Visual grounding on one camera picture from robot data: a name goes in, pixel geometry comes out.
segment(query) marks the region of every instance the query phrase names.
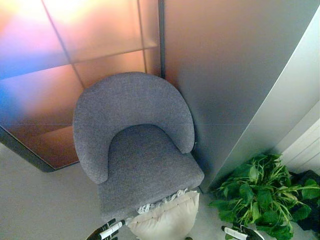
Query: chair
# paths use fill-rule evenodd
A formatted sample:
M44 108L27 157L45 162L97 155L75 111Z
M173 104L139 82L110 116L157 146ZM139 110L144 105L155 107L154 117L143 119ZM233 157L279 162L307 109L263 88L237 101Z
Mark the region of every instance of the chair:
M204 178L190 154L190 110L178 90L157 76L120 73L85 89L73 135L80 164L97 184L105 222L193 189Z

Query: glass wall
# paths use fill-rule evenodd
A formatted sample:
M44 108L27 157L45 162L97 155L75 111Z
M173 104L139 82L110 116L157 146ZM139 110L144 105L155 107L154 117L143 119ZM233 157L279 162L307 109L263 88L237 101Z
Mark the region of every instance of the glass wall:
M82 91L131 71L160 74L157 0L0 0L0 125L53 168Z

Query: floor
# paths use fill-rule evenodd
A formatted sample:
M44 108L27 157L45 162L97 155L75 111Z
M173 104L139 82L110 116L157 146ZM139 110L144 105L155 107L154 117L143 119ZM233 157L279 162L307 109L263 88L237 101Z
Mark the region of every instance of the floor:
M75 164L43 173L0 144L0 239L81 240L103 225L96 185ZM194 240L224 240L218 211L200 194L199 211L189 236ZM316 240L311 231L294 224L293 240ZM266 240L271 240L264 233ZM135 240L127 227L119 240Z

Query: chair seat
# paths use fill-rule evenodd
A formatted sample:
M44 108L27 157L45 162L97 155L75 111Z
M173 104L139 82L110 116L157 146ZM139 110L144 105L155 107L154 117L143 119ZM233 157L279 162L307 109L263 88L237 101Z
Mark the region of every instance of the chair seat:
M136 208L180 189L195 188L203 178L192 155L182 154L160 128L149 124L128 127L113 138L108 180L98 185L102 219L131 217Z

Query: green plant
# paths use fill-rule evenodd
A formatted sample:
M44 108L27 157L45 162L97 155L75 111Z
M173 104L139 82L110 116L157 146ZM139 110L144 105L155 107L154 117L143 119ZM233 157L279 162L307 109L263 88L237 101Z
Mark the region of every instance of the green plant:
M255 223L258 230L277 240L292 238L291 221L305 219L311 212L300 200L319 198L320 187L312 179L305 186L292 185L279 158L276 154L253 157L222 183L215 191L220 199L209 204L218 208L222 221L245 226Z

